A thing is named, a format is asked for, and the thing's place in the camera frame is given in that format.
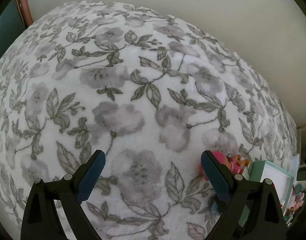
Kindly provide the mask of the dark teal cabinet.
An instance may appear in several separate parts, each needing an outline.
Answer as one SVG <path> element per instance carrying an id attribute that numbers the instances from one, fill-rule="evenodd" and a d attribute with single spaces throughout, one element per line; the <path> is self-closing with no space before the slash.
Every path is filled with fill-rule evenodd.
<path id="1" fill-rule="evenodd" d="M 0 59 L 24 30 L 25 26 L 12 0 L 0 16 Z"/>

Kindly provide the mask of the pink board by wall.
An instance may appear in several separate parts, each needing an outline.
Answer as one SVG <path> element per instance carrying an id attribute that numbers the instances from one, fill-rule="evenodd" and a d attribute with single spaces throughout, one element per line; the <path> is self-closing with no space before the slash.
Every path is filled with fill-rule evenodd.
<path id="1" fill-rule="evenodd" d="M 28 28 L 34 22 L 29 8 L 28 0 L 15 0 L 15 4 L 25 28 Z"/>

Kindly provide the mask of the teal rimmed white tray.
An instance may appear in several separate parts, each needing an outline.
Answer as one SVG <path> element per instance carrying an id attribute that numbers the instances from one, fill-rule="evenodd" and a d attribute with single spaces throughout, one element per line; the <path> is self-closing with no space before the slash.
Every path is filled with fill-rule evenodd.
<path id="1" fill-rule="evenodd" d="M 255 161 L 250 167 L 246 167 L 242 175 L 250 181 L 262 182 L 271 179 L 275 186 L 278 199 L 281 204 L 283 215 L 285 215 L 289 198 L 292 193 L 294 176 L 268 160 Z"/>

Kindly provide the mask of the white router box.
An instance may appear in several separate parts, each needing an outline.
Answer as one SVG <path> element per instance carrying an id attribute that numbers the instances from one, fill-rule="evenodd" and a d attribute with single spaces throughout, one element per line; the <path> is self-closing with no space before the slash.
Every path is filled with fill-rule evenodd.
<path id="1" fill-rule="evenodd" d="M 294 178 L 297 176 L 297 171 L 300 165 L 300 155 L 296 154 L 292 156 L 291 166 L 290 166 L 290 173 L 293 175 Z"/>

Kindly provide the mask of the colourful clutter pile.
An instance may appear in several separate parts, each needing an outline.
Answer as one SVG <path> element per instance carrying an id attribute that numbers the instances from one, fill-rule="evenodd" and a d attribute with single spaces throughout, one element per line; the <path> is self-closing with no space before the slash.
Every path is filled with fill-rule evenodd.
<path id="1" fill-rule="evenodd" d="M 302 191 L 302 184 L 296 184 L 292 188 L 287 207 L 284 211 L 284 220 L 287 226 L 290 226 L 296 211 L 304 204 L 304 193 Z"/>

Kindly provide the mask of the black box on floor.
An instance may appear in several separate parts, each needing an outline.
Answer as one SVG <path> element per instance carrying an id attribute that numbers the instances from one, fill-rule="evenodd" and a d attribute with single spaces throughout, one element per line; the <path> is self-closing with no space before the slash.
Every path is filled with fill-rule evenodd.
<path id="1" fill-rule="evenodd" d="M 306 181 L 306 166 L 301 166 L 297 171 L 297 181 Z"/>

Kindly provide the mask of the floral grey white blanket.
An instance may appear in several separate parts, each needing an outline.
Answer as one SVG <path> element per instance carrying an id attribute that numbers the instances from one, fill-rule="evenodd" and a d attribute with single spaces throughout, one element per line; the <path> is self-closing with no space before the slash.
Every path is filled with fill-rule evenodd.
<path id="1" fill-rule="evenodd" d="M 267 81 L 196 26 L 126 3 L 69 2 L 0 59 L 0 219 L 19 239 L 30 188 L 95 150 L 82 207 L 104 239 L 203 239 L 216 222 L 204 150 L 290 171 L 296 126 Z"/>

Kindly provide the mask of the pink brown puppy figure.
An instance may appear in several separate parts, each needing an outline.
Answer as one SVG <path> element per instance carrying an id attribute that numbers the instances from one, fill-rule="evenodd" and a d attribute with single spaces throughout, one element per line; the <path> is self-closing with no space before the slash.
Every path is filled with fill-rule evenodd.
<path id="1" fill-rule="evenodd" d="M 211 153 L 216 160 L 220 163 L 225 165 L 232 174 L 240 174 L 244 173 L 246 167 L 249 167 L 251 164 L 250 159 L 243 159 L 241 154 L 231 155 L 220 151 L 205 151 L 203 153 Z"/>

